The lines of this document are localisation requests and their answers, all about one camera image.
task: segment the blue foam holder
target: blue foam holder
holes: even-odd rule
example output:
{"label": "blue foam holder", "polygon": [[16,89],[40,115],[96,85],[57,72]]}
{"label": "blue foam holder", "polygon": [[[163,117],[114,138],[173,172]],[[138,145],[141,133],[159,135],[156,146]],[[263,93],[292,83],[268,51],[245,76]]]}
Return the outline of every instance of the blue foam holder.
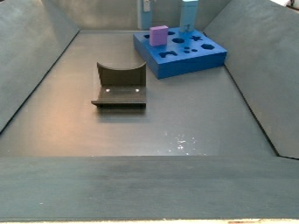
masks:
{"label": "blue foam holder", "polygon": [[133,34],[134,49],[157,79],[192,73],[224,64],[227,50],[196,30],[168,30],[167,45],[149,45],[149,31]]}

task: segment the gray floor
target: gray floor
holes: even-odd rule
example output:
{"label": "gray floor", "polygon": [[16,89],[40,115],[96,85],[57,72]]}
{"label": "gray floor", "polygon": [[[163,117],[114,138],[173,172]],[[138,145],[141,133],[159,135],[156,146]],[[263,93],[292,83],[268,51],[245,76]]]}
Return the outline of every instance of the gray floor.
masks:
{"label": "gray floor", "polygon": [[96,62],[137,67],[132,32],[82,31],[0,136],[0,156],[273,156],[224,67],[157,80],[147,109],[104,111]]}
{"label": "gray floor", "polygon": [[100,114],[97,60],[141,62],[130,32],[76,37],[6,127],[0,221],[297,219],[299,163],[273,155],[224,67],[148,71],[145,112]]}

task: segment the hole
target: hole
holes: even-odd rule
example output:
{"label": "hole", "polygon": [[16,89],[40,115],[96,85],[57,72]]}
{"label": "hole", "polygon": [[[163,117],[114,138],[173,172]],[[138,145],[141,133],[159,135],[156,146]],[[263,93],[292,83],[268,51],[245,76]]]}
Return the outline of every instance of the hole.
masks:
{"label": "hole", "polygon": [[161,56],[161,58],[165,58],[167,55],[177,56],[177,53],[175,51],[160,52],[159,55]]}
{"label": "hole", "polygon": [[183,38],[173,38],[172,42],[176,44],[181,44],[184,42]]}
{"label": "hole", "polygon": [[215,48],[215,46],[213,45],[201,45],[200,46],[203,49],[205,49],[205,50],[212,50],[213,48]]}
{"label": "hole", "polygon": [[201,40],[201,37],[191,36],[191,39],[192,39],[193,41],[197,41],[197,40]]}

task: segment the purple block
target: purple block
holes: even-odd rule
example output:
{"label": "purple block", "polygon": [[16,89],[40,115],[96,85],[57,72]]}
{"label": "purple block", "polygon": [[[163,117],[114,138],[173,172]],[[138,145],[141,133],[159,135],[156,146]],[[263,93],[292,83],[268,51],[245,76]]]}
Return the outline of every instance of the purple block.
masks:
{"label": "purple block", "polygon": [[168,27],[165,25],[151,27],[149,29],[149,45],[165,46],[168,37]]}

